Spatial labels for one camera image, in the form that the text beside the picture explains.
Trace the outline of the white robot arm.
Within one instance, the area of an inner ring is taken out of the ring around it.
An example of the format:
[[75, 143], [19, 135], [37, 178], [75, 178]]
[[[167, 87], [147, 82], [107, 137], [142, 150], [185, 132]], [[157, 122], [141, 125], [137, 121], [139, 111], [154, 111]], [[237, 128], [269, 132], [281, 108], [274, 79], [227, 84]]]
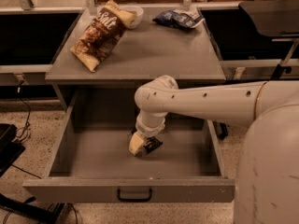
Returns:
[[246, 127], [235, 177], [234, 224], [299, 224], [299, 81], [181, 89], [170, 76], [139, 87], [129, 150], [164, 129], [169, 113]]

